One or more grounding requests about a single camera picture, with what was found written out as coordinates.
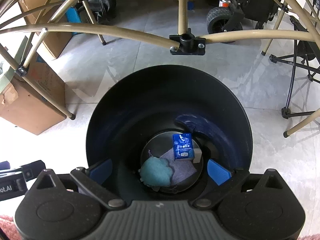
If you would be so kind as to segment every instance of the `gray cloth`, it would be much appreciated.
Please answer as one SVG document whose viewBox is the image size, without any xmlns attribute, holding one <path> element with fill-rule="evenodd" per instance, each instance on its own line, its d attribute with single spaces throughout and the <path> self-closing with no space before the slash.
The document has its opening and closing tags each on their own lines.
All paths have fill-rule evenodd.
<svg viewBox="0 0 320 240">
<path fill-rule="evenodd" d="M 163 154 L 160 158 L 167 159 L 169 162 L 169 167 L 173 170 L 173 175 L 171 178 L 172 186 L 184 181 L 197 171 L 191 161 L 175 161 L 173 156 L 173 148 Z"/>
</svg>

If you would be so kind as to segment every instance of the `bolt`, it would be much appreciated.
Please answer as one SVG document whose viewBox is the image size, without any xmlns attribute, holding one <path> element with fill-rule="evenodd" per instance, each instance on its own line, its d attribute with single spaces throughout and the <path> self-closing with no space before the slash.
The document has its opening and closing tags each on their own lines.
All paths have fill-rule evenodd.
<svg viewBox="0 0 320 240">
<path fill-rule="evenodd" d="M 178 48 L 177 48 L 177 47 L 170 47 L 170 50 L 171 50 L 171 51 L 177 51 Z"/>
<path fill-rule="evenodd" d="M 198 207 L 205 208 L 205 207 L 209 207 L 210 205 L 211 205 L 210 199 L 202 198 L 196 201 L 196 206 Z"/>
<path fill-rule="evenodd" d="M 114 198 L 108 201 L 110 207 L 118 208 L 125 205 L 125 202 L 120 198 Z"/>
</svg>

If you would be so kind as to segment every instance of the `black trash bin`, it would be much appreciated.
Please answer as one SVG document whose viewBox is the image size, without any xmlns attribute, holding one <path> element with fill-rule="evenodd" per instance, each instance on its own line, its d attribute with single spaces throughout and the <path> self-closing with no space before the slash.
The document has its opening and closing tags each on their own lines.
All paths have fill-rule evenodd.
<svg viewBox="0 0 320 240">
<path fill-rule="evenodd" d="M 181 116 L 205 120 L 213 126 L 214 136 L 197 128 L 190 131 L 185 123 L 177 122 Z M 196 180 L 172 194 L 145 186 L 138 172 L 146 144 L 168 131 L 192 132 L 203 152 Z M 105 176 L 100 183 L 127 203 L 191 201 L 217 187 L 207 174 L 209 158 L 229 169 L 249 169 L 252 133 L 239 100 L 219 80 L 195 68 L 159 65 L 130 74 L 104 95 L 89 122 L 86 153 L 89 166 L 108 160 L 98 172 Z"/>
</svg>

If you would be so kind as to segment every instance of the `gray floor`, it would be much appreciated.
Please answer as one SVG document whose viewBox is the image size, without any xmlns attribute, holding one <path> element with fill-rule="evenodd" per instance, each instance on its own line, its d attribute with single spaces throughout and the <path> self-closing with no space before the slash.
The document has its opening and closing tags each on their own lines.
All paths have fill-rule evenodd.
<svg viewBox="0 0 320 240">
<path fill-rule="evenodd" d="M 178 10 L 175 0 L 118 0 L 117 7 L 119 14 L 113 22 L 117 26 L 164 37 L 177 32 Z M 207 33 L 205 17 L 208 9 L 199 3 L 194 11 L 188 12 L 189 27 L 195 35 Z M 255 25 L 249 20 L 244 20 L 243 24 L 248 29 Z M 280 28 L 292 29 L 288 17 Z M 142 42 L 110 36 L 105 36 L 105 39 L 108 44 L 101 46 L 96 35 L 76 35 L 60 58 L 50 63 L 66 82 L 66 103 L 68 109 L 76 113 L 75 121 L 65 120 L 43 134 L 33 136 L 1 120 L 2 127 L 6 129 L 2 140 L 8 142 L 4 150 L 10 149 L 15 143 L 13 134 L 25 138 L 23 145 L 15 143 L 17 153 L 9 157 L 13 166 L 36 159 L 42 159 L 47 167 L 58 173 L 69 172 L 77 166 L 87 166 L 86 128 L 92 111 L 106 91 L 121 78 L 148 66 L 187 65 L 215 76 L 236 94 L 245 107 L 253 132 L 251 172 L 263 173 L 267 168 L 277 169 L 306 212 L 301 235 L 320 232 L 319 123 L 313 122 L 289 138 L 283 138 L 284 130 L 301 120 L 285 120 L 280 114 L 286 101 L 292 69 L 288 65 L 273 64 L 268 59 L 270 53 L 279 56 L 291 54 L 293 41 L 273 41 L 263 57 L 263 40 L 212 44 L 207 46 L 204 56 L 171 56 L 166 49 Z M 316 97 L 319 85 L 309 82 L 306 75 L 306 71 L 297 70 L 292 111 L 311 111 L 320 107 L 320 100 Z M 0 210 L 12 214 L 20 200 L 2 202 Z"/>
</svg>

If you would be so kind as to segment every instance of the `blue box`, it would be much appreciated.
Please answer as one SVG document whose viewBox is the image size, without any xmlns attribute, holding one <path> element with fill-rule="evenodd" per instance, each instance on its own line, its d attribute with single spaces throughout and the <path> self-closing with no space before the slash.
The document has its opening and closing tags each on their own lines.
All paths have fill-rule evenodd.
<svg viewBox="0 0 320 240">
<path fill-rule="evenodd" d="M 191 161 L 195 158 L 191 133 L 174 134 L 172 138 L 175 161 Z"/>
</svg>

